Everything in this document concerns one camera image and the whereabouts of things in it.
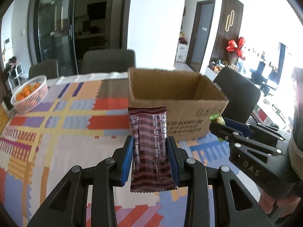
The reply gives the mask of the person's right hand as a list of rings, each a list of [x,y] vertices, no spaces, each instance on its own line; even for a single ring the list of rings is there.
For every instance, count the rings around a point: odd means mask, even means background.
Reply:
[[[301,198],[296,195],[289,195],[288,197],[284,199],[280,199],[277,201],[277,206],[284,208],[284,211],[281,215],[281,217],[285,217],[287,215],[290,215],[294,212],[296,207],[298,206]],[[270,195],[268,195],[265,191],[261,192],[260,199],[259,199],[259,205],[264,210],[266,214],[270,214],[273,210],[273,206],[276,200],[272,198]]]

